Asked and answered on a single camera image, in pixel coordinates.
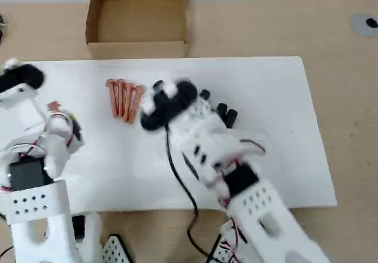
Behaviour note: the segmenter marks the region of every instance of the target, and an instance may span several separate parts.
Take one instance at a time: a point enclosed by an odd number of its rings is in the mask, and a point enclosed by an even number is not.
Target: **robotic hand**
[[[227,134],[192,83],[158,81],[142,101],[141,124],[149,131],[167,130],[168,153],[170,145],[182,152],[232,219],[222,226],[207,262],[330,263],[259,173],[253,156],[265,149]]]
[[[83,145],[80,126],[57,104],[51,105],[51,115],[42,113],[34,98],[43,81],[41,71],[16,60],[7,62],[0,75],[0,107],[15,113],[22,124],[20,135],[0,155],[0,185],[6,190],[1,200],[16,261],[101,262],[99,215],[72,217],[66,182],[54,181]],[[33,221],[40,219],[48,223],[43,239],[31,232]]]

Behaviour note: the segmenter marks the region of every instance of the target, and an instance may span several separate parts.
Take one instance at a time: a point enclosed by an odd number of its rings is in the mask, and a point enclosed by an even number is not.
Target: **copper nail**
[[[123,112],[123,121],[127,122],[129,119],[129,108],[131,103],[131,91],[134,85],[132,83],[126,83],[126,97],[125,97],[125,110]]]
[[[134,123],[134,120],[136,118],[136,113],[139,109],[139,103],[142,100],[143,93],[144,93],[144,87],[143,86],[137,86],[135,88],[135,98],[134,98],[134,101],[132,103],[131,113],[129,115],[129,121],[128,121],[130,124]]]
[[[117,104],[118,117],[123,117],[123,87],[125,85],[125,80],[118,79],[117,85],[118,85],[118,93],[117,93],[118,94],[118,104]]]
[[[106,81],[106,86],[109,88],[109,94],[110,94],[110,102],[112,104],[112,112],[113,116],[117,117],[117,104],[116,104],[116,96],[114,93],[114,86],[115,86],[115,81],[113,79],[108,79]]]

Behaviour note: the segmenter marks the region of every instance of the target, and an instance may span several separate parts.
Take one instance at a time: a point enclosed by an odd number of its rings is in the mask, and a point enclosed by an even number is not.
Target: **table surface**
[[[90,59],[86,11],[86,4],[0,4],[9,23],[0,61]],[[378,0],[190,2],[188,55],[302,57],[338,207],[293,213],[333,262],[373,263],[378,258],[378,38],[354,35],[349,20],[357,12],[378,17]],[[205,262],[186,238],[190,215],[103,213],[103,238],[120,233],[136,262]],[[202,212],[195,238],[210,250],[223,221],[220,213]],[[0,229],[4,249],[11,238],[5,225]]]

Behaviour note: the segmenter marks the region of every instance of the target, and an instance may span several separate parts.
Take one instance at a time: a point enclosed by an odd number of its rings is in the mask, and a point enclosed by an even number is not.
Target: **white foam board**
[[[204,58],[106,61],[41,61],[46,75],[37,101],[53,100],[72,111],[86,145],[66,166],[73,212],[86,210],[190,209],[168,165],[163,132],[124,124],[110,110],[108,78],[152,86],[157,79],[189,78],[211,92],[211,103],[239,112],[234,134],[261,139],[264,175],[289,207],[335,206],[334,188],[304,65],[299,57]],[[0,144],[16,130],[14,116],[0,111]],[[179,154],[178,172],[203,209],[216,199],[191,174]]]

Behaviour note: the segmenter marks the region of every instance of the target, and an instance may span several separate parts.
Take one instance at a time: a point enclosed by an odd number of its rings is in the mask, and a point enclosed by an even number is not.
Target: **cardboard box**
[[[185,0],[90,0],[86,41],[94,59],[185,57]]]

